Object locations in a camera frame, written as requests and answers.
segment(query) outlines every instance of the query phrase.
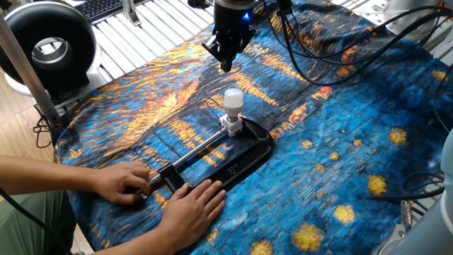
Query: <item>table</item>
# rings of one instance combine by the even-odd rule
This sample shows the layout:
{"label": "table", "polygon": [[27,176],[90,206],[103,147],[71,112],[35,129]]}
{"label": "table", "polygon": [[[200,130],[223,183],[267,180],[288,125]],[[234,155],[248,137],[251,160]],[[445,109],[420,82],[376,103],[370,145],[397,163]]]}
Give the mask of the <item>table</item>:
{"label": "table", "polygon": [[[327,1],[298,1],[294,9],[306,40],[318,50],[334,41],[325,50],[335,52],[371,26]],[[245,93],[243,115],[270,131],[275,151],[228,192],[219,219],[181,253],[369,254],[399,221],[399,208],[366,197],[399,194],[411,172],[439,171],[446,133],[433,124],[432,97],[447,67],[416,48],[376,69],[412,47],[404,41],[359,75],[356,86],[312,86],[293,70],[259,13],[257,36],[228,74],[201,46],[210,36],[208,28],[85,97],[54,126],[55,160],[93,168],[137,160],[157,169],[219,129],[222,94],[236,87]],[[390,37],[376,34],[338,59],[363,56]],[[324,70],[327,77],[353,71],[298,61],[311,77]],[[445,120],[452,109],[450,84],[437,104]],[[234,140],[225,140],[191,161],[182,175],[196,184],[240,149]],[[171,197],[161,187],[131,208],[94,194],[69,195],[95,250],[153,229]]]}

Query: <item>person's right hand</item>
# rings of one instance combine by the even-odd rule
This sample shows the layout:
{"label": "person's right hand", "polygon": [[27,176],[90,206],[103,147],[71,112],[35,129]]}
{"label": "person's right hand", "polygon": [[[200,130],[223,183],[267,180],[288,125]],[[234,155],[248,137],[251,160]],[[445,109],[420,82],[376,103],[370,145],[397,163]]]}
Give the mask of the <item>person's right hand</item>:
{"label": "person's right hand", "polygon": [[222,187],[222,182],[203,181],[187,196],[189,184],[178,189],[167,202],[158,228],[166,233],[176,251],[197,241],[211,222],[225,207],[225,190],[212,196]]}

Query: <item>person's left hand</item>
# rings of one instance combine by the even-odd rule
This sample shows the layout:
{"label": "person's left hand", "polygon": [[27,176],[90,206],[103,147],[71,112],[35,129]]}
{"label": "person's left hand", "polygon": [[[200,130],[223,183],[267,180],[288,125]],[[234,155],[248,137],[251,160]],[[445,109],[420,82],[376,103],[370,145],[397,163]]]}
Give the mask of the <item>person's left hand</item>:
{"label": "person's left hand", "polygon": [[151,193],[149,170],[140,162],[122,162],[93,171],[94,192],[112,203],[131,205],[141,199],[140,194],[124,194],[126,187],[140,188]]}

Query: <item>green pants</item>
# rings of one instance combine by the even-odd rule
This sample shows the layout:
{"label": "green pants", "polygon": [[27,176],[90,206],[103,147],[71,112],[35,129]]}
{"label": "green pants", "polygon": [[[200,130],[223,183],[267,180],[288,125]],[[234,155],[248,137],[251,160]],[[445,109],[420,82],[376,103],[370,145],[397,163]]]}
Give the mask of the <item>green pants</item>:
{"label": "green pants", "polygon": [[[76,220],[64,191],[15,195],[13,199],[52,228],[70,248]],[[64,252],[43,229],[14,209],[0,202],[0,255],[61,255]]]}

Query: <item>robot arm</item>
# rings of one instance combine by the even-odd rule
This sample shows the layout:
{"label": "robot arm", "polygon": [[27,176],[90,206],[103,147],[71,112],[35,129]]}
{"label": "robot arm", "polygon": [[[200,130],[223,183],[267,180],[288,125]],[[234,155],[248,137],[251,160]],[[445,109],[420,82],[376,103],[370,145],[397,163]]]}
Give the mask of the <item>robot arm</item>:
{"label": "robot arm", "polygon": [[250,27],[253,7],[258,0],[216,0],[214,30],[203,47],[217,60],[224,72],[231,70],[236,54],[242,53],[256,31]]}

